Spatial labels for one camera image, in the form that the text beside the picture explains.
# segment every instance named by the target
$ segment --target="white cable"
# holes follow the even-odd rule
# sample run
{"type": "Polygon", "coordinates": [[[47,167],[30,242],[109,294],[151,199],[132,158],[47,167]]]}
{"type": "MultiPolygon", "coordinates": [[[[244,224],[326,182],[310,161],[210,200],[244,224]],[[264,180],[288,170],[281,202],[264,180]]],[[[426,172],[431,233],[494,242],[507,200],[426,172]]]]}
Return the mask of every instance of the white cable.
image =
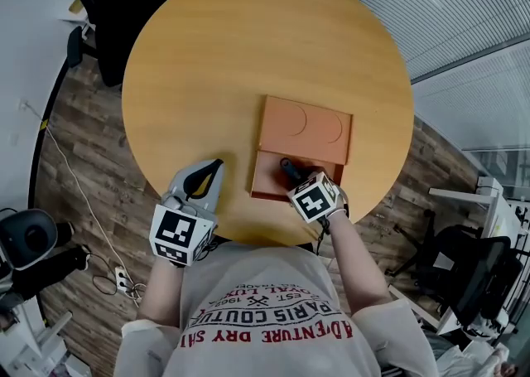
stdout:
{"type": "MultiPolygon", "coordinates": [[[[24,102],[24,103],[33,112],[33,114],[35,114],[35,116],[37,116],[41,121],[43,121],[43,119],[39,116],[39,114],[34,110],[34,108],[32,108],[32,106],[28,102],[24,102]]],[[[50,134],[50,137],[53,140],[53,143],[55,144],[55,147],[57,147],[57,150],[59,151],[60,155],[63,157],[63,159],[65,159],[66,167],[68,168],[68,171],[70,171],[70,174],[72,174],[72,177],[75,180],[75,184],[77,185],[77,188],[79,189],[79,192],[83,196],[84,201],[86,202],[86,205],[89,207],[90,214],[92,215],[92,217],[94,218],[94,220],[98,224],[99,230],[101,231],[101,234],[103,235],[103,237],[107,241],[108,246],[113,251],[113,253],[116,255],[116,257],[118,258],[119,262],[122,264],[123,270],[125,271],[125,276],[131,282],[131,285],[132,285],[131,290],[130,290],[130,292],[124,292],[125,296],[131,298],[134,301],[134,304],[137,307],[139,307],[137,301],[141,301],[142,300],[142,296],[140,296],[140,294],[138,293],[137,288],[139,286],[146,287],[146,285],[144,283],[135,283],[133,281],[133,279],[131,278],[131,274],[129,274],[129,272],[127,271],[127,267],[125,266],[125,263],[123,263],[123,260],[122,260],[121,256],[118,254],[118,252],[116,252],[116,249],[114,248],[113,244],[108,239],[107,234],[105,233],[105,230],[101,226],[98,218],[96,217],[94,211],[92,210],[92,206],[90,205],[89,198],[85,195],[83,189],[81,188],[80,181],[77,179],[77,176],[74,174],[74,171],[72,171],[72,168],[70,167],[70,164],[68,163],[68,159],[66,158],[66,155],[63,153],[62,150],[60,150],[59,144],[57,143],[57,140],[55,140],[55,137],[51,133],[51,130],[50,130],[48,124],[46,124],[46,131],[48,132],[48,134],[50,134]]]]}

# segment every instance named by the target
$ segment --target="white desk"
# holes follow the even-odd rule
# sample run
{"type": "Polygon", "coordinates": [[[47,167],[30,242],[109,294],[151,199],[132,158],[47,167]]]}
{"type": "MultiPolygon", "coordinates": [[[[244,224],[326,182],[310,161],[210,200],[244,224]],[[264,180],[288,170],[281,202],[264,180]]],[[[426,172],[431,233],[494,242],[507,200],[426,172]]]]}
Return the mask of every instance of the white desk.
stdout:
{"type": "MultiPolygon", "coordinates": [[[[481,237],[488,238],[507,236],[511,240],[511,247],[516,247],[518,243],[518,233],[521,229],[521,223],[519,222],[518,217],[515,215],[515,208],[510,207],[510,204],[501,195],[485,196],[477,195],[475,193],[463,193],[459,191],[441,190],[436,188],[431,188],[429,190],[429,194],[432,196],[443,197],[448,200],[460,201],[464,203],[475,203],[480,205],[488,211],[486,221],[484,223],[484,231],[481,237]]],[[[526,273],[530,273],[530,264],[528,265],[526,273]]],[[[524,278],[520,278],[519,280],[520,283],[515,284],[508,295],[507,302],[509,302],[511,294],[514,290],[520,291],[523,289],[522,284],[525,280],[524,278]]],[[[408,297],[400,293],[394,286],[391,286],[391,293],[397,297],[406,298],[411,305],[413,304],[411,299],[408,299],[408,297]]],[[[412,310],[418,312],[418,308],[422,309],[418,305],[414,304],[412,310]]],[[[427,319],[425,317],[426,314],[429,315],[428,312],[423,309],[422,313],[418,313],[418,315],[426,319],[427,322],[430,322],[432,325],[434,325],[436,328],[436,334],[446,334],[450,331],[460,328],[460,323],[456,319],[455,313],[450,308],[447,309],[446,313],[444,313],[440,320],[437,320],[434,317],[427,319]]]]}

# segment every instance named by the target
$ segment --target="white t-shirt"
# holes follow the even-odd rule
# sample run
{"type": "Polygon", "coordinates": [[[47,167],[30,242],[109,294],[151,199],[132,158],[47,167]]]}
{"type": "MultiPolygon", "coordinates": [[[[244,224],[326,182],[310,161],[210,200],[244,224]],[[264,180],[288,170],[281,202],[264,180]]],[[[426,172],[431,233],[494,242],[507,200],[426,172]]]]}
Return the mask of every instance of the white t-shirt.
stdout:
{"type": "Polygon", "coordinates": [[[300,248],[220,245],[185,269],[181,330],[123,326],[116,377],[380,376],[394,365],[438,376],[431,347],[403,300],[351,318],[325,267],[300,248]]]}

